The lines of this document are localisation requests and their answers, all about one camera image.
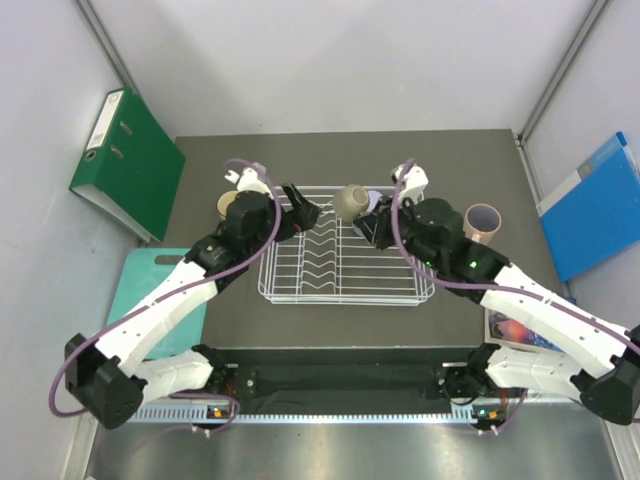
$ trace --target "wire dish rack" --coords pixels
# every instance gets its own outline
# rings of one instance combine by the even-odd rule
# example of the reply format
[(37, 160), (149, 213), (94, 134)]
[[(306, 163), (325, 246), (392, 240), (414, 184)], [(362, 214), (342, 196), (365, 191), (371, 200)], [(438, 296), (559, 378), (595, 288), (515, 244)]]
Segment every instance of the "wire dish rack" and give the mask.
[[(298, 187), (322, 207), (313, 230), (273, 243), (260, 260), (258, 291), (277, 304), (406, 305), (426, 302), (432, 282), (416, 275), (397, 247), (380, 251), (336, 218), (333, 195), (343, 187)], [(365, 187), (385, 195), (392, 187)], [(291, 204), (277, 191), (285, 208)]]

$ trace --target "cup rim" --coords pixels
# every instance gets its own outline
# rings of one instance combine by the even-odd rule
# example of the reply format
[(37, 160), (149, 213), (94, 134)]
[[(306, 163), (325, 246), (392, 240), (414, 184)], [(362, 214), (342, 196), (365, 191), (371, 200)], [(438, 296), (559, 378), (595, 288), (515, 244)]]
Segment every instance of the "cup rim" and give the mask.
[[(471, 225), (471, 222), (469, 222), (469, 212), (474, 207), (488, 207), (489, 209), (493, 210), (496, 213), (496, 215), (498, 215), (498, 226), (494, 230), (487, 232), (484, 230), (478, 230), (476, 227)], [(483, 234), (496, 233), (498, 230), (500, 230), (500, 227), (502, 226), (502, 215), (500, 215), (500, 212), (496, 207), (494, 207), (493, 205), (489, 205), (488, 203), (474, 203), (473, 205), (471, 205), (469, 208), (467, 208), (467, 211), (464, 212), (464, 220), (469, 224), (471, 228)]]
[[(234, 200), (236, 195), (238, 195), (238, 190), (229, 190), (227, 192), (224, 192), (222, 195), (220, 195), (220, 197), (218, 197), (218, 201), (216, 202), (216, 209), (218, 210), (218, 214), (222, 217), (225, 218), (227, 216), (227, 208), (229, 207), (229, 205), (231, 204), (231, 202), (233, 202), (233, 200), (231, 200), (230, 202), (227, 201), (227, 197), (230, 197), (231, 195), (229, 194), (233, 194)], [(226, 205), (221, 205), (220, 202), (222, 201), (226, 201)]]
[[(364, 200), (364, 201), (360, 202), (360, 201), (356, 198), (356, 196), (355, 196), (356, 190), (357, 190), (357, 191), (361, 191), (362, 193), (364, 193), (364, 198), (365, 198), (365, 200)], [(351, 192), (349, 192), (349, 193), (351, 194), (351, 200), (353, 200), (353, 202), (354, 202), (356, 205), (358, 205), (359, 207), (365, 207), (365, 206), (366, 206), (366, 207), (369, 207), (369, 201), (370, 201), (370, 199), (369, 199), (369, 192), (367, 191), (367, 189), (366, 189), (366, 188), (361, 187), (361, 186), (359, 186), (359, 185), (358, 185), (358, 186), (352, 187), (352, 188), (351, 188)]]

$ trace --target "white wall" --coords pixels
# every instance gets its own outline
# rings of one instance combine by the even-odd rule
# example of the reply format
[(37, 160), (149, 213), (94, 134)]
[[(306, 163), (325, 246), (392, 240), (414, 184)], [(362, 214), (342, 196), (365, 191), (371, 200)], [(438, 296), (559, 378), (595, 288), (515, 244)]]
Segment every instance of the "white wall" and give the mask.
[[(640, 159), (640, 2), (616, 0), (578, 58), (529, 150), (544, 193), (613, 133)], [(583, 307), (626, 326), (640, 323), (640, 244), (571, 282)]]
[(49, 480), (75, 428), (48, 411), (51, 379), (66, 341), (104, 324), (134, 246), (67, 190), (104, 94), (118, 83), (72, 2), (7, 1), (0, 16), (0, 471)]
[(512, 128), (591, 0), (93, 0), (174, 135)]

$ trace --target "beige cup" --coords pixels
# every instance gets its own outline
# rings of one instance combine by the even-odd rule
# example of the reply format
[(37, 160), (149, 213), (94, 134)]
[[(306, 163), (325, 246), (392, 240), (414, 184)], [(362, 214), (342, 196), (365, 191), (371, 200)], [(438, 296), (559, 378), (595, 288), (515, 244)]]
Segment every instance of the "beige cup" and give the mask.
[(333, 196), (333, 211), (343, 222), (353, 222), (367, 208), (369, 208), (369, 193), (361, 185), (347, 185)]
[(220, 214), (220, 218), (223, 220), (227, 216), (227, 208), (231, 205), (231, 202), (236, 199), (237, 194), (237, 190), (231, 190), (220, 195), (220, 198), (218, 199), (218, 213)]
[(464, 234), (474, 242), (487, 245), (502, 225), (502, 217), (491, 205), (478, 203), (464, 214)]

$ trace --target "cutting board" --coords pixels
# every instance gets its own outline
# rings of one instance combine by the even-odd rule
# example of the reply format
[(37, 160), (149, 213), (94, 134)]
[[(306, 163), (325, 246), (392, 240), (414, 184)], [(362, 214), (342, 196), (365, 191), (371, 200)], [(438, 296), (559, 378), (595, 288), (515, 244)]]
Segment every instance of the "cutting board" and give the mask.
[[(139, 248), (127, 257), (107, 325), (129, 312), (172, 272), (187, 253), (186, 248)], [(160, 340), (147, 355), (157, 359), (177, 355), (201, 343), (206, 304), (200, 305)]]

